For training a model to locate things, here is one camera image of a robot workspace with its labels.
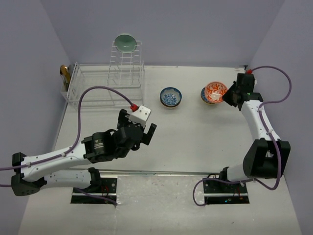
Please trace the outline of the dark blue patterned bowl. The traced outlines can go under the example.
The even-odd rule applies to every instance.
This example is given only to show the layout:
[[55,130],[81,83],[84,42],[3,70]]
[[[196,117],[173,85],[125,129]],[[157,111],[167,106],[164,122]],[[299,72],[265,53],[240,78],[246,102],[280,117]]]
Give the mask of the dark blue patterned bowl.
[[204,102],[207,102],[206,96],[205,96],[205,87],[202,88],[201,90],[201,98]]

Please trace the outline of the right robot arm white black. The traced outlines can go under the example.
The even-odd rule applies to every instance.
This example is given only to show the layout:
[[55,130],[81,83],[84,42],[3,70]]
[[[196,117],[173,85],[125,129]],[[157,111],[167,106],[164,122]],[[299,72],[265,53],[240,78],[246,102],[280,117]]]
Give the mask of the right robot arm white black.
[[243,114],[253,140],[241,164],[221,171],[218,186],[223,192],[249,181],[256,181],[269,190],[277,189],[291,151],[290,143],[274,131],[265,112],[267,103],[260,93],[254,92],[254,85],[253,74],[239,73],[223,95],[227,104]]

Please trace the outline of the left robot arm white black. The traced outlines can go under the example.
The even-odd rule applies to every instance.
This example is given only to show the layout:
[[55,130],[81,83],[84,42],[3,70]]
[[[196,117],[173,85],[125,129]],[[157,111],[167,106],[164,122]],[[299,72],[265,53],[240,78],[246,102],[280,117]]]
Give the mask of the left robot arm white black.
[[151,110],[145,106],[140,106],[131,114],[122,109],[117,129],[94,133],[82,141],[77,140],[73,146],[47,154],[13,154],[13,193],[16,196],[27,196],[44,188],[63,187],[99,191],[102,186],[99,170],[91,167],[72,171],[71,167],[125,158],[129,151],[137,151],[140,144],[149,145],[157,127],[151,124],[148,132],[144,132],[150,114]]

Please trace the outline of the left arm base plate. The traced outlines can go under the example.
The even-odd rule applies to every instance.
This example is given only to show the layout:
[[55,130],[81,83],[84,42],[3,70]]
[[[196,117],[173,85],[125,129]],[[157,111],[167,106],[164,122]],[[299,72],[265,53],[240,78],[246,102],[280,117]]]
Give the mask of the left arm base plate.
[[88,195],[74,188],[71,196],[71,204],[103,204],[117,205],[117,177],[101,178],[98,186],[89,186],[82,189]]

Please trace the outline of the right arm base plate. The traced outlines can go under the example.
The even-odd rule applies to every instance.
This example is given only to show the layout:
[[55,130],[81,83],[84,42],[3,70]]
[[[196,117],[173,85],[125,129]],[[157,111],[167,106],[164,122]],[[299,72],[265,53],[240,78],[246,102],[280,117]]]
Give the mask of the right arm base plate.
[[249,204],[245,184],[224,184],[217,181],[203,182],[205,205]]

